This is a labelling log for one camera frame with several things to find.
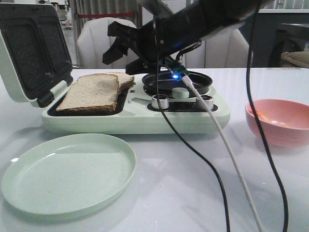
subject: light green plate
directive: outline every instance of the light green plate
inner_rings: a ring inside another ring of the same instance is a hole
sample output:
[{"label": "light green plate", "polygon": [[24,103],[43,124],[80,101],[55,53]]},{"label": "light green plate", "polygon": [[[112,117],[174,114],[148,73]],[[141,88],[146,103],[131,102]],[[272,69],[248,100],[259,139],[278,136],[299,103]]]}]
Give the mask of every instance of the light green plate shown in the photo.
[{"label": "light green plate", "polygon": [[2,180],[6,201],[36,217],[70,219],[115,200],[132,178],[136,156],[116,137],[75,134],[45,142],[13,161]]}]

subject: white table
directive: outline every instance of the white table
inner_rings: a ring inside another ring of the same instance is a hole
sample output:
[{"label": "white table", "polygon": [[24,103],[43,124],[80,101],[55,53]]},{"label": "white table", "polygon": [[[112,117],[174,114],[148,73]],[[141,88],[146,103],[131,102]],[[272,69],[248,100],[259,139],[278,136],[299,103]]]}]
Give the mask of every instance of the white table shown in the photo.
[{"label": "white table", "polygon": [[[231,107],[226,136],[249,185],[266,232],[282,230],[279,187],[262,142],[249,130],[245,69],[193,70],[209,75]],[[106,70],[73,70],[72,76]],[[252,69],[254,99],[278,98],[309,104],[309,70]],[[42,109],[13,102],[0,80],[0,178],[13,158],[45,141],[62,136],[47,131]],[[132,183],[110,206],[93,215],[63,222],[38,221],[12,209],[0,194],[1,232],[224,232],[225,215],[218,183],[210,168],[174,134],[119,135],[137,155]],[[184,135],[218,169],[228,197],[231,229],[256,232],[257,227],[226,148],[217,134]],[[285,186],[290,232],[309,231],[309,146],[271,146]]]}]

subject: white cable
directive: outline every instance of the white cable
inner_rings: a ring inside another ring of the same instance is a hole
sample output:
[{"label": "white cable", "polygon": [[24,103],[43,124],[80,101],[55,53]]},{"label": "white cable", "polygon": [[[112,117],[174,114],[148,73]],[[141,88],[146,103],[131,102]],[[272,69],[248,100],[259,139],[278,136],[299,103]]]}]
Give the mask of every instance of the white cable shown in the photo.
[{"label": "white cable", "polygon": [[254,218],[255,218],[255,222],[256,222],[256,225],[257,225],[257,227],[258,227],[258,229],[259,229],[259,232],[263,232],[262,223],[261,223],[260,217],[259,217],[259,215],[258,215],[258,213],[257,213],[257,210],[256,210],[256,208],[255,208],[255,205],[254,205],[254,202],[253,202],[253,200],[252,200],[251,194],[250,194],[250,192],[249,192],[247,183],[246,183],[245,179],[243,178],[243,175],[241,174],[241,171],[240,171],[240,169],[239,169],[239,167],[238,167],[238,164],[237,164],[237,162],[236,162],[236,159],[235,159],[234,152],[232,151],[232,149],[231,149],[229,143],[227,142],[227,139],[226,139],[226,137],[225,137],[225,135],[224,135],[224,132],[223,132],[223,130],[222,130],[222,128],[221,128],[219,122],[217,121],[217,119],[216,119],[215,116],[213,115],[213,113],[212,113],[211,109],[209,108],[209,106],[204,102],[204,100],[203,100],[203,98],[201,97],[201,95],[199,94],[199,92],[194,88],[191,79],[190,79],[187,75],[185,75],[185,76],[182,78],[182,81],[185,83],[186,86],[188,86],[188,88],[190,88],[190,89],[194,92],[195,96],[201,101],[201,103],[202,103],[203,106],[205,107],[206,111],[209,113],[211,119],[213,120],[215,126],[217,127],[217,129],[218,129],[218,131],[219,131],[219,133],[220,133],[220,136],[221,136],[221,138],[222,138],[222,140],[223,140],[223,142],[224,142],[224,144],[225,144],[225,146],[226,146],[226,148],[227,148],[227,150],[228,150],[228,153],[230,154],[230,157],[231,157],[231,159],[232,159],[232,161],[233,161],[234,167],[235,167],[236,172],[237,172],[237,175],[238,175],[238,177],[239,177],[239,179],[240,179],[242,188],[243,188],[243,190],[245,191],[245,194],[246,194],[246,197],[247,197],[247,201],[248,201],[248,203],[249,203],[249,205],[250,205],[250,208],[251,208],[251,211],[252,211],[253,216],[254,216]]}]

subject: frying pan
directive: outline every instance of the frying pan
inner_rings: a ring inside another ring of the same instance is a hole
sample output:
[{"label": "frying pan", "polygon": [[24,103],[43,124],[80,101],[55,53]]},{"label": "frying pan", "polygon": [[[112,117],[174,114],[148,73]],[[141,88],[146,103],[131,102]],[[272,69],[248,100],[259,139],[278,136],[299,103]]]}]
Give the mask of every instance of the frying pan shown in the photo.
[{"label": "frying pan", "polygon": [[[202,73],[190,72],[190,79],[193,82],[194,87],[200,94],[204,94],[209,90],[209,86],[212,84],[212,79]],[[147,74],[142,80],[144,89],[148,94],[156,94],[156,77],[155,74]],[[173,88],[186,88],[189,91],[189,97],[194,97],[194,93],[182,82],[177,81],[172,77],[169,71],[162,71],[158,75],[158,87],[159,94],[171,95]]]}]

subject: white bread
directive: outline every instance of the white bread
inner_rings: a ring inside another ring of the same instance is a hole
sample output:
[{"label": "white bread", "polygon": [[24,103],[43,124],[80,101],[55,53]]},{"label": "white bread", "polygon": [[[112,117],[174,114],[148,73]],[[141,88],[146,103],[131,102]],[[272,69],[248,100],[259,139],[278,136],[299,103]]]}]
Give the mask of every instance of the white bread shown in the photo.
[{"label": "white bread", "polygon": [[121,93],[126,88],[130,88],[134,83],[134,76],[128,75],[125,72],[107,72],[106,74],[112,74],[118,76],[119,93]]},{"label": "white bread", "polygon": [[66,94],[57,111],[112,112],[117,105],[119,81],[112,74],[91,74],[78,78]]}]

